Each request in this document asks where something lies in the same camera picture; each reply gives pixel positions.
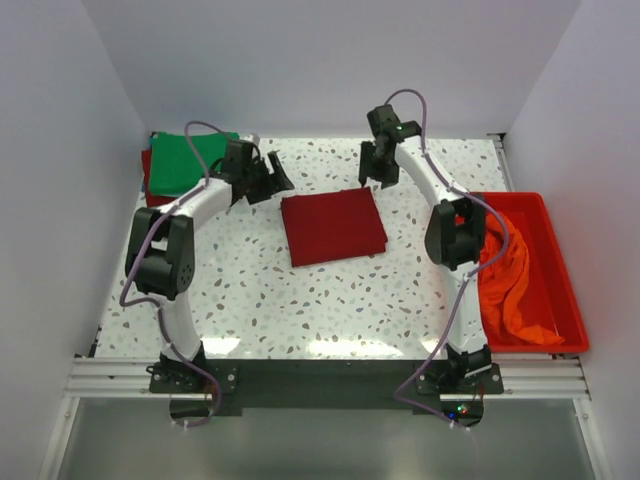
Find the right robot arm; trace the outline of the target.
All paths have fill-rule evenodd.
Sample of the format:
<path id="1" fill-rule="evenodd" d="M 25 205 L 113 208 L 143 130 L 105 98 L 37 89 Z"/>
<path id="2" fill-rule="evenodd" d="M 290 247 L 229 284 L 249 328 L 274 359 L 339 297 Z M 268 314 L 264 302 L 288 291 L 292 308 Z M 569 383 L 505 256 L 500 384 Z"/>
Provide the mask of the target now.
<path id="1" fill-rule="evenodd" d="M 373 180 L 388 188 L 404 171 L 431 207 L 424 245 L 440 268 L 449 319 L 437 345 L 446 349 L 446 358 L 421 375 L 438 386 L 455 388 L 492 365 L 475 275 L 485 244 L 484 198 L 471 195 L 429 155 L 418 122 L 401 121 L 389 104 L 369 111 L 367 121 L 373 139 L 361 144 L 359 183 Z"/>

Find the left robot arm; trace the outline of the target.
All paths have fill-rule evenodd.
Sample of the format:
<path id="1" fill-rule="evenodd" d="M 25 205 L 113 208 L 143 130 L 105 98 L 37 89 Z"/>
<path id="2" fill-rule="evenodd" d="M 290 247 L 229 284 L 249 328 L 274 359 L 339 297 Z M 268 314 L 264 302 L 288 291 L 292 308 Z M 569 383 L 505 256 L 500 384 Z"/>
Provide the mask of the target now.
<path id="1" fill-rule="evenodd" d="M 184 393 L 220 390 L 189 305 L 195 233 L 241 199 L 256 204 L 293 188 L 276 151 L 263 157 L 255 143 L 231 140 L 193 188 L 160 208 L 135 212 L 119 302 L 155 309 L 162 346 L 159 360 L 148 368 L 154 385 Z"/>

